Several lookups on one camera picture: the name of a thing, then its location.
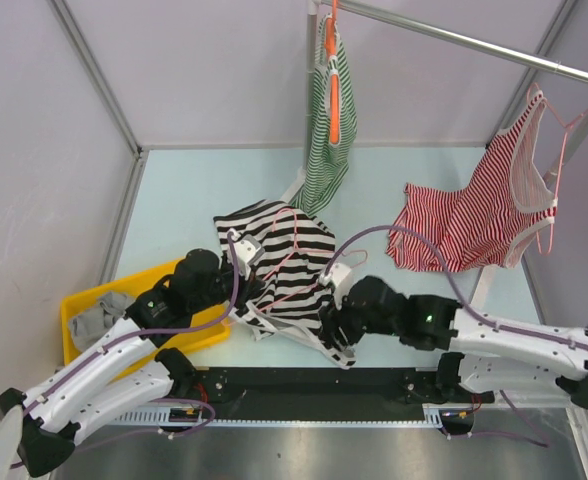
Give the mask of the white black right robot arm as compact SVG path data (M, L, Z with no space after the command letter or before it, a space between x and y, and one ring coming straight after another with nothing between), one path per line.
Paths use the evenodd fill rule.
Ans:
M437 393L458 401L468 392L565 394L588 410L588 326L531 325L474 310L437 295L404 296L382 279L320 277L332 294L319 313L322 332L339 350L366 334L397 338L422 351L442 351Z

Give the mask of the pink wire hanger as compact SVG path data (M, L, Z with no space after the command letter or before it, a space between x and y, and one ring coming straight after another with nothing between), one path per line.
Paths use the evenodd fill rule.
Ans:
M313 291L318 285L317 280L312 280L312 277L320 274L321 267L317 264L309 266L309 260L325 260L329 261L328 255L330 252L324 249L310 249L301 248L298 244L298 216L297 210L291 207L283 207L276 214L272 221L271 231L277 230L278 219L284 215L290 214L292 216L292 249L291 251L277 264L275 265L263 278L262 281L267 285L274 287L273 301L269 304L263 305L258 309L260 313L270 313L274 307L283 302L287 302L292 297L297 295L307 294L309 291ZM293 277L297 275L299 280L299 288L293 290L290 288L286 294L279 294L279 275L282 270L285 270L285 274Z

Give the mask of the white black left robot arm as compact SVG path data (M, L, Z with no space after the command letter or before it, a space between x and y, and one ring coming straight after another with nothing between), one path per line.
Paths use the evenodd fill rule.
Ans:
M255 278L262 247L231 242L227 257L190 251L174 271L141 293L94 344L49 379L0 394L0 415L21 416L20 466L33 477L62 465L96 429L150 401L188 397L195 376L176 336L221 324Z

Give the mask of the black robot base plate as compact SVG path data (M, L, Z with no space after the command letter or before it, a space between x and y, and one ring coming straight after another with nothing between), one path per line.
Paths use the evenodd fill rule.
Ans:
M174 387L168 397L200 400L214 409L218 404L261 405L383 402L405 405L462 405L472 412L494 400L492 394L474 394L438 374L414 368L266 368L210 367L193 372L185 386Z

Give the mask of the black white striped tank top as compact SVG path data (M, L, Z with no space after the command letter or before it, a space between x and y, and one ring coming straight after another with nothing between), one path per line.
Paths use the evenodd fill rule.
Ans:
M262 279L292 249L292 216L282 215L277 222L277 230L271 231L275 214L283 207L291 207L283 201L262 200L227 215L213 218L218 240L223 253L229 251L228 233L232 232L236 240L246 235L254 237L263 247L265 253L253 268ZM316 217L298 218L298 244L301 248L328 250L329 260L336 248L335 235ZM325 260L309 260L309 266L317 264L320 274L326 268ZM321 337L319 311L333 300L329 288L319 284L319 275L312 277L318 285L307 294L292 297L287 302L277 305L268 314L258 311L265 304L273 301L274 287L266 284L263 294L248 303L247 313L232 310L232 319L247 326L256 341L280 336L320 352L328 360L342 369L349 369L356 363L353 350L340 351ZM286 294L290 288L297 290L297 275L286 275L282 270L279 275L279 294Z

